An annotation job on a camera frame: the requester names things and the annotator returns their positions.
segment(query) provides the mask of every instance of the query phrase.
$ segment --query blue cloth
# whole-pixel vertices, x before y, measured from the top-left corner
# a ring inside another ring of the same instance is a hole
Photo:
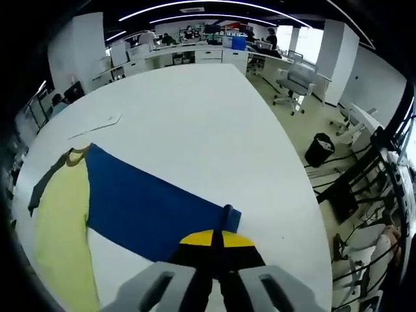
[[[51,119],[55,117],[57,114],[59,114],[60,112],[62,112],[66,107],[68,107],[68,105],[65,104],[64,102],[60,102],[56,106],[54,106],[52,108]]]
[[[88,226],[152,261],[167,261],[187,235],[219,229],[223,208],[169,184],[91,145]],[[237,232],[232,210],[224,230]]]

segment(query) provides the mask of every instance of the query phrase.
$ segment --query trash bin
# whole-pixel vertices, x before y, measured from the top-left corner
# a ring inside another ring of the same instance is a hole
[[[312,167],[318,168],[335,151],[331,138],[325,133],[317,133],[307,149],[305,159]]]

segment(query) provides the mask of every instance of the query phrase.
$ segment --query ceiling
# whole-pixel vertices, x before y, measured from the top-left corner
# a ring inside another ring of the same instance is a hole
[[[151,6],[167,3],[170,0],[155,0]],[[415,10],[410,8],[408,1],[396,0],[394,3],[385,3],[377,0],[240,0],[255,3],[286,14],[296,16],[312,27],[323,29],[325,19],[344,21],[358,35],[363,43],[368,43],[359,29],[337,10],[329,1],[335,1],[356,25],[372,40],[376,47],[375,53],[388,61],[406,77],[415,77],[416,74],[416,48],[413,43],[415,27],[410,25]],[[260,20],[267,20],[278,25],[299,25],[273,12],[252,8],[249,6],[225,3],[191,3],[175,5],[151,10],[125,21],[120,18],[147,8],[144,1],[138,0],[60,0],[47,2],[44,0],[10,3],[9,21],[3,27],[3,42],[8,42],[5,49],[10,54],[5,62],[12,66],[10,72],[10,99],[14,103],[8,104],[9,113],[16,113],[16,109],[24,105],[24,99],[29,99],[45,79],[50,79],[47,65],[46,47],[48,41],[67,23],[74,15],[89,12],[104,12],[105,38],[120,31],[133,33],[149,28],[149,21],[170,16],[183,15],[180,8],[201,7],[204,13],[231,14],[247,16]]]

